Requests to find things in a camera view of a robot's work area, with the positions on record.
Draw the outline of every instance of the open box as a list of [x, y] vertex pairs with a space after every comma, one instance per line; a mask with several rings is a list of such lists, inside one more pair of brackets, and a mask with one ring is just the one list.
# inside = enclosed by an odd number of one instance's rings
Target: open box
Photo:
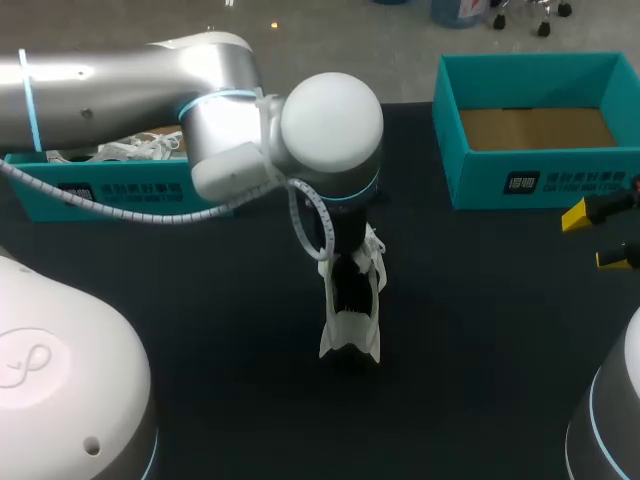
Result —
[[[154, 131], [167, 133], [167, 129]], [[47, 163], [45, 153], [9, 154], [6, 161], [62, 190], [112, 207], [141, 213], [177, 215], [213, 205], [202, 200], [184, 159]], [[81, 222], [110, 217], [80, 209], [11, 180], [34, 222]]]
[[455, 208], [571, 207], [640, 173], [640, 81], [619, 53], [443, 56], [433, 118]]

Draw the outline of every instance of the black table surface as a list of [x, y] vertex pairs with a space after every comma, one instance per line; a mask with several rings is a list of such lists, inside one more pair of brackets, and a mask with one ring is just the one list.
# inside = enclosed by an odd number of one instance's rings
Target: black table surface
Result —
[[318, 359], [322, 281], [282, 192], [185, 227], [34, 225], [0, 184], [0, 244], [142, 338], [161, 480], [566, 478], [572, 411], [639, 304], [594, 252], [637, 219], [562, 235], [560, 211], [455, 212], [431, 105], [384, 114], [379, 366]]

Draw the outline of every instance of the blue container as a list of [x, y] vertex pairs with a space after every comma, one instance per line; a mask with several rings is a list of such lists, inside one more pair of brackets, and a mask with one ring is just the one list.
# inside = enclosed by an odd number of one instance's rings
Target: blue container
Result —
[[[47, 163], [44, 153], [9, 154], [5, 160], [43, 182], [106, 205], [141, 213], [174, 215], [213, 205], [195, 192], [187, 160]], [[110, 220], [12, 180], [34, 222]]]
[[[617, 146], [474, 151], [459, 113], [554, 107], [598, 108]], [[621, 53], [444, 56], [433, 120], [455, 208], [567, 208], [640, 173], [640, 81]]]
[[480, 23], [488, 0], [431, 0], [431, 17], [449, 28], [468, 28]]

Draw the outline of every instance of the small hole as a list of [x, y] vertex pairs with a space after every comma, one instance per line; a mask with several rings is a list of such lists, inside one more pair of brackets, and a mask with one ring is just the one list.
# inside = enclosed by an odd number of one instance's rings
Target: small hole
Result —
[[84, 451], [92, 457], [100, 454], [100, 442], [96, 437], [87, 437], [84, 439]]

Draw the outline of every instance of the coiled cable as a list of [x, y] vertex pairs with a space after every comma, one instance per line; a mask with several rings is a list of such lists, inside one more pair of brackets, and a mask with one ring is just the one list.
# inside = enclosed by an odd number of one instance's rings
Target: coiled cable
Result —
[[[291, 217], [291, 223], [293, 229], [296, 232], [298, 240], [302, 244], [305, 251], [317, 261], [325, 261], [333, 257], [333, 251], [335, 247], [335, 231], [333, 228], [333, 222], [329, 216], [329, 211], [326, 205], [320, 198], [320, 195], [306, 182], [297, 178], [282, 179], [278, 183], [269, 183], [253, 188], [233, 200], [212, 207], [209, 209], [201, 210], [199, 212], [185, 213], [180, 215], [154, 215], [149, 213], [132, 212], [130, 210], [122, 210], [120, 208], [110, 207], [102, 203], [93, 202], [86, 198], [74, 195], [69, 192], [60, 190], [48, 183], [39, 180], [28, 173], [23, 172], [19, 168], [9, 165], [6, 161], [0, 159], [0, 171], [5, 173], [18, 182], [21, 182], [28, 187], [45, 193], [53, 198], [61, 200], [63, 202], [70, 203], [84, 210], [95, 212], [108, 217], [128, 220], [138, 223], [152, 223], [161, 225], [184, 225], [188, 223], [200, 222], [208, 220], [210, 218], [219, 217], [230, 211], [236, 209], [240, 205], [255, 200], [257, 198], [265, 196], [278, 186], [284, 186], [289, 194], [289, 214]], [[324, 228], [324, 248], [320, 251], [316, 250], [309, 237], [307, 236], [302, 221], [300, 219], [300, 212], [298, 209], [298, 202], [296, 199], [295, 191], [301, 191], [315, 207], [322, 222]]]

